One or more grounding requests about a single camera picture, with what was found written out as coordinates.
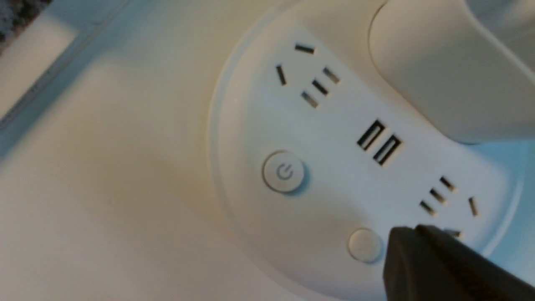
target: power strip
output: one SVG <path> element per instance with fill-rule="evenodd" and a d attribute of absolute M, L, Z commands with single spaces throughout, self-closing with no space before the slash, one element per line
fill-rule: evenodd
<path fill-rule="evenodd" d="M 354 36 L 367 48 L 380 3 L 300 1 L 272 11 L 221 75 L 209 161 L 236 233 L 276 281 L 312 291 L 312 300 L 382 300 L 384 253 L 355 260 L 351 235 L 371 229 L 384 246 L 392 227 L 434 224 L 489 255 L 516 209 L 526 146 L 458 144 L 400 96 L 378 93 L 362 80 L 375 71 L 354 72 L 313 35 L 310 24 L 328 22 L 312 22 L 312 12 L 333 7 L 367 16 Z M 355 60 L 373 65 L 368 55 Z M 306 171 L 287 194 L 262 176 L 281 150 Z"/>

